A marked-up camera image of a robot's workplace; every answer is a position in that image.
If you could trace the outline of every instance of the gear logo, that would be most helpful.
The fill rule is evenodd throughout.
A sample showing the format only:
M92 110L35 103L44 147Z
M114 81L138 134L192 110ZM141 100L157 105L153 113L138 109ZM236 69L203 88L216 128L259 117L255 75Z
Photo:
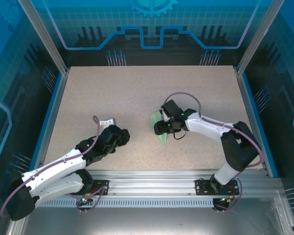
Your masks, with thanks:
M161 14L166 14L167 10L172 10L173 5L177 4L177 0L129 0L128 2L132 10L151 18L154 15L160 17Z
M0 13L9 24L19 17L17 0L0 0Z

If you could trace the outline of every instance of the metal frame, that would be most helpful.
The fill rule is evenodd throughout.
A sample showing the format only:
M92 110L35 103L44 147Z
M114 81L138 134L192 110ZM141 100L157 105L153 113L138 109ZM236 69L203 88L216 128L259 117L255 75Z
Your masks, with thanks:
M251 97L248 94L248 89L247 89L248 84L245 83L243 76L244 74L236 73L237 82L240 88L241 96L245 104L246 112L247 112L250 125L252 128L252 132L255 138L258 140L259 144L262 146L262 151L263 151L263 155L265 159L264 168L266 168L270 177L278 177L277 170L272 160L272 155L271 155L271 151L267 143L267 140L265 136L264 138L262 138L262 135L261 135L262 131L260 130L261 124L257 122L257 119L260 119L260 118L259 117L256 118L256 114L258 115L258 113L255 113L257 112L257 110L252 108L252 102L254 101L251 100Z
M110 200L137 201L151 199L204 199L213 196L196 196L194 180L209 179L215 170L91 170L95 179L108 179L109 193L104 198ZM275 210L280 219L281 229L286 235L293 235L293 220L288 213L288 201L279 178L266 177L265 170L246 170L240 177L243 188L242 198L273 198ZM57 200L65 201L64 196ZM57 208L71 205L53 206ZM21 234L26 219L11 222L7 235Z
M262 146L265 146L258 129L257 122L252 110L252 105L242 74L250 62L253 54L258 48L260 42L265 36L266 31L273 22L284 0L273 0L269 6L262 22L260 23L249 47L246 50L241 62L238 66L237 79L241 89L241 93L245 102L246 110L250 119L253 132ZM43 161L48 143L51 138L53 126L56 120L57 112L60 107L62 95L64 93L67 81L67 68L57 51L46 27L39 17L35 7L30 0L19 0L23 10L33 24L36 32L41 38L44 46L48 50L51 58L55 62L59 71L64 75L59 90L56 94L54 105L48 121L46 132L43 137L42 146L39 150L35 167ZM285 195L282 182L279 178L269 178L267 173L272 176L270 161L267 152L264 149L266 157L266 169L250 169L245 170L240 179L244 186L243 198L273 198L276 204L276 211L279 216L281 227L284 234L292 235L294 226L294 218L289 207L287 197ZM194 180L199 178L209 179L216 170L136 170L136 171L90 171L94 179L110 180L109 193L106 198L128 198L128 200L136 200L138 198L213 198L213 196L196 196ZM21 234L26 223L26 218L11 222L7 231L7 235Z
M284 3L284 0L272 0L272 3L270 4L268 10L266 11L265 16L263 17L263 20L261 21L257 31L255 32L245 54L243 55L241 61L239 62L238 69L237 69L239 75L241 75L245 71L252 56L254 55L255 51L260 45L262 39L267 33L270 25L275 19L275 16L279 12L279 9L283 3Z
M36 169L42 166L45 161L45 156L47 154L53 127L54 127L55 120L57 118L58 111L60 108L62 96L64 93L64 88L68 80L68 74L69 74L69 71L67 71L66 75L63 75L61 78L59 78L60 79L59 87L56 90L56 96L54 98L54 102L52 105L49 119L47 121L44 135L42 137L41 146L39 147L39 150L38 150L37 159L34 163L31 163L30 169Z
M62 60L58 49L53 43L53 40L51 39L33 3L31 2L31 0L18 0L18 1L20 5L22 6L28 19L30 20L31 24L33 25L34 29L36 30L41 41L43 42L44 46L46 47L47 51L49 52L49 55L51 56L55 65L57 66L58 70L63 76L65 76L67 73L67 67L64 61Z

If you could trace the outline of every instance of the blue frame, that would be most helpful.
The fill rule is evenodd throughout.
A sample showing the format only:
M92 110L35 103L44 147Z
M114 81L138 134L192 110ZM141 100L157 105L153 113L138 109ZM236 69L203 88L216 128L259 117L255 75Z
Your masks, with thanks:
M29 166L29 170L35 169L35 164L36 164L36 161L37 161L37 158L38 158L38 153L39 153L39 150L41 148L41 144L42 144L42 141L43 141L43 138L44 138L44 135L45 135L45 130L47 128L47 124L48 124L48 121L49 121L49 118L50 118L51 110L53 108L53 104L54 104L54 101L55 101L55 96L56 96L56 94L58 92L59 85L60 85L60 82L61 82L62 79L63 79L63 76L62 76L61 73L59 73L57 82L55 84L55 87L54 87L54 90L53 90L53 93L52 93L52 97L51 97L51 100L50 100L50 103L49 103L47 113L45 114L45 120L44 120L43 126L42 126L41 131L40 131L40 135L39 135L39 138L38 138L38 141L37 141L37 144L36 144L33 159L32 159L31 164Z
M246 86L246 89L247 89L248 96L250 98L251 107L252 107L252 111L253 111L254 116L255 116L256 123L257 123L257 125L259 127L259 130L260 130L260 135L261 135L263 145L264 145L263 147L265 148L266 155L268 157L268 161L269 161L269 164L270 164L272 176L274 178L278 178L279 176L278 176L278 173L277 173L275 162L274 162L274 159L273 159L270 147L269 147L268 140L266 139L265 132L264 132L264 129L263 129L263 126L262 126L262 122L261 122L258 110L256 109L256 105L255 105L255 102L254 102L254 99L253 99L253 96L252 96L251 88L249 86L249 82L247 80L247 76L246 76L245 72L243 72L242 77L243 77L243 80L244 80L244 83L245 83L245 86Z

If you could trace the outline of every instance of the cable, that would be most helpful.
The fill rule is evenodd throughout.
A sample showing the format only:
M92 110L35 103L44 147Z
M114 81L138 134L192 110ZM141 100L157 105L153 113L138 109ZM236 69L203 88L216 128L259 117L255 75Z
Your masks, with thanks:
M31 180L34 180L39 174L43 173L44 171L50 169L51 167L57 165L57 164L60 164L60 163L63 163L63 162L66 162L66 161L70 161L70 160L73 160L75 158L78 158L80 156L83 156L85 154L87 154L93 147L94 145L96 144L98 138L99 138L99 132L100 132L100 121L98 119L97 116L93 116L92 119L94 120L95 123L97 123L97 134L96 134L96 137L93 141L93 143L91 144L91 146L86 149L83 153L80 153L80 154L77 154L75 156L72 156L72 157L69 157L69 158L65 158L65 159L61 159L57 162L54 162L48 166L46 166L45 168L41 169L40 171L37 171L34 175L32 175L31 177L29 177L29 179L27 179L25 182L23 182L22 184L20 184L13 192L11 192L11 194L7 197L7 199L5 200L5 202L3 203L1 209L0 209L0 216L1 217L7 217L8 215L5 215L4 214L4 210L6 208L6 205L9 203L9 201L11 200L11 198L23 187L25 186L26 184L28 184Z
M253 166L260 165L260 164L264 161L264 155L263 155L263 152L262 152L262 150L260 149L260 147L256 144L255 141L253 141L253 140L252 140L249 136L247 136L245 133L243 133L242 131L238 130L238 129L235 128L235 127L228 126L228 125L223 125L223 124L220 124L220 123L218 123L218 122L214 122L214 121L211 121L211 120L207 120L207 119L205 119L204 117L202 117L202 115L201 115L201 103L200 103L200 101L199 101L194 95L189 94L189 93L187 93L187 92L175 92L175 93L169 95L169 96L166 98L166 100L165 100L164 103L166 103L167 100L168 100L170 97L172 97L172 96L174 96L174 95L176 95L176 94L185 94L185 95L188 95L188 96L194 98L195 101L198 103L198 106L199 106L199 109L198 109L199 117L200 117L203 121L208 122L208 123L210 123L210 124L217 125L217 126L221 126L221 127L228 128L228 129L230 129L230 130L232 130L232 131L235 131L235 132L237 132L238 134L240 134L240 135L242 135L243 137L245 137L245 138L246 138L246 139L247 139L247 140L248 140L248 141L249 141L249 142L255 147L255 149L256 149L256 150L258 151L258 153L259 153L260 160L259 160L257 163L255 163L255 164L248 165L246 168L250 168L250 167L253 167Z
M184 138L185 137L185 135L187 134L187 131L185 131L185 134L182 136L182 137L179 137L179 138L176 138L176 136L175 136L175 131L173 132L173 137L174 137L174 139L176 139L177 141L179 141L179 140L181 140L182 138Z
M238 197L237 201L235 202L235 204L234 204L231 208L226 208L226 207L223 207L223 206L217 206L217 205L216 205L215 207L222 208L222 209L224 209L225 211L230 211L230 210L234 209L234 208L238 205L238 203L239 203L241 197L243 196L243 184L241 183L241 180L240 180L239 178L237 178L237 180L238 180L239 185L240 185L240 194L239 194L239 197Z
M99 196L99 198L98 198L98 200L96 201L96 203L90 208L90 209L88 209L88 210L81 210L81 208L79 207L79 204L80 204L80 202L81 201L79 201L77 204L76 204L76 208L79 210L79 212L89 212L89 211L92 211L97 205L98 205L98 203L99 203L99 201L100 201L100 199L101 199L101 197L102 197L102 195L103 195L103 193L104 193L104 190L106 189L106 187L105 186L102 186L100 189L98 189L96 192L93 192L93 193L91 193L91 194L89 194L89 195L87 195L86 197L81 197L81 198L79 198L79 199L89 199L91 196L93 196L93 195L95 195L95 194L97 194L98 192L100 192L101 191L101 193L100 193L100 196Z
M192 94L190 94L190 93L187 93L187 92L175 92L175 93L173 93L173 94L170 94L170 95L166 98L164 104L167 102L167 100L168 100L169 98L171 98L172 96L174 96L174 95L176 95L176 94L185 94L185 95L187 95L187 96L190 96L190 97L194 98L195 101L196 101L196 102L198 103L198 105L199 105L198 113L199 113L199 116L201 117L201 103L200 103L200 101L199 101L194 95L192 95Z
M232 127L232 126L228 126L228 125L223 125L221 123L218 123L218 122L214 122L214 121L211 121L211 120L207 120L205 119L204 117L201 117L201 119L205 122L208 122L208 123L211 123L211 124L214 124L214 125L217 125L217 126L221 126L221 127L225 127L225 128L228 128L232 131L235 131L237 132L238 134L242 135L243 137L245 137L254 147L255 149L258 151L259 153L259 156L260 156L260 160L255 163L255 164L251 164L251 165L248 165L246 168L250 168L250 167L253 167L253 166L257 166L257 165L260 165L263 161L264 161L264 156L263 156L263 152L262 150L260 149L260 147L256 144L256 142L253 141L253 139L251 139L249 136L247 136L244 132L238 130L237 128L235 127Z

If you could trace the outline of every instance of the blue circuit graphic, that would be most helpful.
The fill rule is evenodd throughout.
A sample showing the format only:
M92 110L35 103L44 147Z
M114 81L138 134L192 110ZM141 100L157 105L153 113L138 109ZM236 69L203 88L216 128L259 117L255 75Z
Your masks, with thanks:
M160 17L161 14L166 14L167 10L172 10L176 0L128 0L138 14L143 14L144 17L154 15Z

